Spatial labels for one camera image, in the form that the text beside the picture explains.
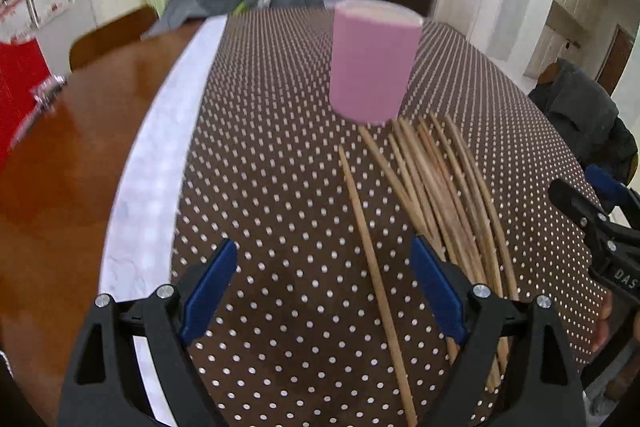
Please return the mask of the right hand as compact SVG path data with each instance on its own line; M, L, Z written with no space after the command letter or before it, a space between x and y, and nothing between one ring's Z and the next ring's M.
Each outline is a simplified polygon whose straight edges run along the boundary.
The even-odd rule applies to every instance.
M611 317L613 310L613 294L608 291L602 301L598 319L594 323L594 329L591 337L590 350L592 353L599 351L610 337L610 325L608 319Z

